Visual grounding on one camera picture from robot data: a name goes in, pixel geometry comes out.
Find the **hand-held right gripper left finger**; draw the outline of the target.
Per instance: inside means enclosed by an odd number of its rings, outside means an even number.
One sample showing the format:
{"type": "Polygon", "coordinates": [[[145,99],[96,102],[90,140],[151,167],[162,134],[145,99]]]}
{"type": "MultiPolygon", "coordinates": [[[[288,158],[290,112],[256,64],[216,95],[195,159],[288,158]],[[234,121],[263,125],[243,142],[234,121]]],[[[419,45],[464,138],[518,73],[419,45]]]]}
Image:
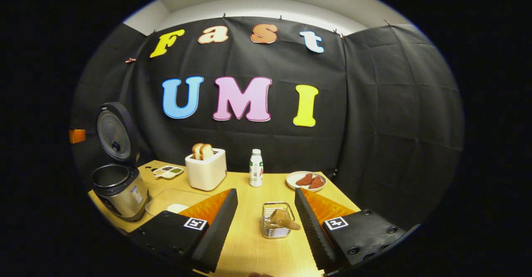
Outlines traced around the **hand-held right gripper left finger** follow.
{"type": "Polygon", "coordinates": [[[237,190],[231,188],[179,214],[164,210],[127,238],[171,265],[215,272],[237,206],[237,190]]]}

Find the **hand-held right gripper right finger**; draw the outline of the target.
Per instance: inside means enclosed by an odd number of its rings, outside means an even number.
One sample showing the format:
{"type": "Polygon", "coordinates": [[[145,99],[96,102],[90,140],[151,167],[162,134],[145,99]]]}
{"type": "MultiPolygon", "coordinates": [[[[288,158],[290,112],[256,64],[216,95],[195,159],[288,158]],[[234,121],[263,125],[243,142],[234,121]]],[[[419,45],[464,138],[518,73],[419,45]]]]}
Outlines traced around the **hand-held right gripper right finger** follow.
{"type": "Polygon", "coordinates": [[[362,266],[406,235],[376,211],[352,211],[304,188],[295,190],[295,206],[317,268],[327,274],[362,266]]]}

